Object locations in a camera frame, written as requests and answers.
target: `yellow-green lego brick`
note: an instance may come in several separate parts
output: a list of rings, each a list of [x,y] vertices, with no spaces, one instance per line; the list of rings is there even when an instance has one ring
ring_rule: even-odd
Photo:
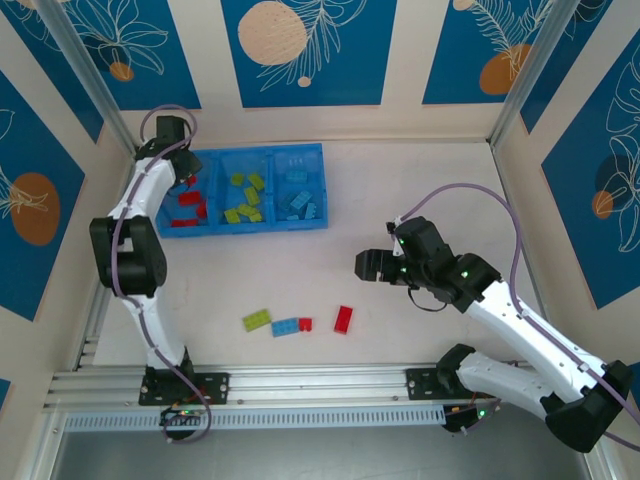
[[[247,197],[247,202],[252,207],[260,203],[260,197],[258,196],[258,192],[253,187],[247,187],[244,189],[244,196]]]
[[[251,185],[253,185],[256,190],[264,190],[264,180],[262,180],[262,177],[260,177],[260,175],[258,175],[257,173],[252,173],[247,178],[249,178],[249,183],[251,183]]]
[[[224,216],[226,217],[228,223],[240,223],[240,217],[238,216],[238,212],[235,208],[225,210]]]
[[[260,211],[255,207],[250,207],[246,203],[241,203],[236,207],[238,213],[240,215],[244,215],[245,217],[250,217],[251,215],[255,215],[256,213],[260,213]]]
[[[251,332],[256,328],[264,327],[265,325],[271,323],[271,314],[269,310],[266,308],[264,310],[260,310],[259,312],[252,313],[251,315],[247,315],[242,319],[244,323],[244,328],[247,332]]]
[[[234,187],[241,187],[244,183],[244,174],[243,173],[234,173],[231,175],[231,185]]]

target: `red lego brick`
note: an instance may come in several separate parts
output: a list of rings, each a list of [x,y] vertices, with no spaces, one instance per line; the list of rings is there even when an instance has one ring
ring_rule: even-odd
[[[338,312],[338,318],[336,318],[336,325],[333,327],[333,331],[346,335],[347,330],[349,329],[349,322],[351,322],[352,313],[353,308],[340,306],[340,311]]]
[[[196,209],[196,215],[203,220],[207,218],[207,202],[202,202]]]
[[[313,320],[311,318],[299,318],[298,328],[301,332],[310,332],[312,328]]]
[[[197,227],[198,219],[191,218],[189,220],[172,220],[171,227]]]
[[[202,202],[202,195],[199,191],[185,192],[178,195],[178,203],[181,207],[189,207],[191,205],[197,205]]]

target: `white table surface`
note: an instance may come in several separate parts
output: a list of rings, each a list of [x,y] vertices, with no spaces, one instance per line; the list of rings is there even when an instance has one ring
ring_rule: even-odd
[[[391,248],[385,222],[435,188],[474,182],[502,189],[483,143],[325,142],[329,229],[162,240],[165,290],[195,364],[301,365],[437,361],[456,343],[498,360],[518,358],[484,326],[453,307],[426,313],[404,287],[360,281],[355,256]],[[455,254],[476,253],[508,278],[514,247],[507,213],[480,192],[440,194],[420,211]],[[538,310],[524,262],[519,295]],[[415,294],[438,306],[426,291]],[[353,307],[346,336],[333,332],[340,305]],[[274,320],[313,317],[313,331],[273,338],[242,317],[268,308]],[[146,350],[124,306],[110,301],[94,365],[144,365]]]

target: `blue plastic tray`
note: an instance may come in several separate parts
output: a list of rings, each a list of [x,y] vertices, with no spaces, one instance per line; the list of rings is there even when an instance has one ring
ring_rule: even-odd
[[[171,227],[173,220],[198,218],[197,205],[180,206],[178,195],[187,188],[177,187],[164,198],[156,218],[162,237],[313,230],[329,226],[321,144],[198,150],[194,153],[203,167],[197,174],[196,184],[188,191],[200,191],[206,202],[207,218],[198,219],[195,227]],[[287,173],[292,171],[306,172],[306,183],[287,181]],[[235,173],[244,175],[240,187],[231,185],[231,176]],[[251,223],[240,215],[241,223],[230,224],[224,212],[241,203],[248,204],[244,189],[251,186],[248,176],[252,173],[260,175],[265,183],[264,190],[258,192],[260,203],[255,205],[262,215],[262,222]],[[305,207],[300,220],[287,220],[296,212],[283,208],[285,200],[303,191],[311,194],[310,203],[316,206],[314,218],[304,219]]]

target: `gray floor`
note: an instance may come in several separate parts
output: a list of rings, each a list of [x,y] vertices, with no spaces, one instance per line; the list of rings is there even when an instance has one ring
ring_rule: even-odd
[[[535,417],[503,408],[468,437],[441,427],[217,431],[190,446],[159,433],[72,433],[56,480],[589,478]]]

